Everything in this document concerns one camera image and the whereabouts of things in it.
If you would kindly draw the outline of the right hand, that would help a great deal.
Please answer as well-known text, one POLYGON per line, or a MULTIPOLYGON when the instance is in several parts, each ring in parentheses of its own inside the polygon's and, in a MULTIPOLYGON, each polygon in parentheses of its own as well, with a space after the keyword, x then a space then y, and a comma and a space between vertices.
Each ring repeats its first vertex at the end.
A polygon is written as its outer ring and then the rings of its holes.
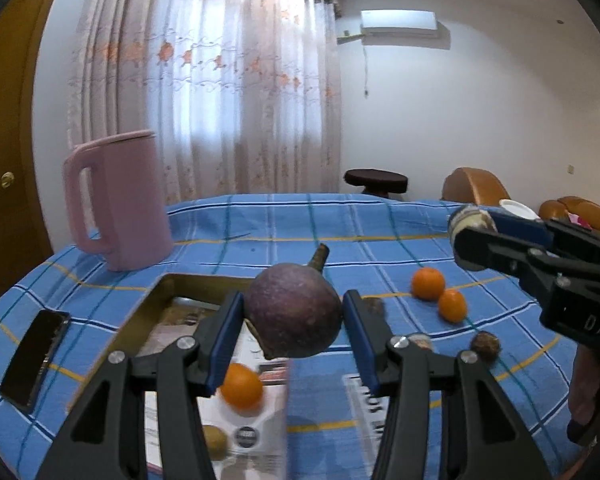
POLYGON ((600 388, 600 362, 585 346, 577 348, 573 361, 572 378, 568 396, 571 419, 586 426, 595 412, 595 396, 600 388))

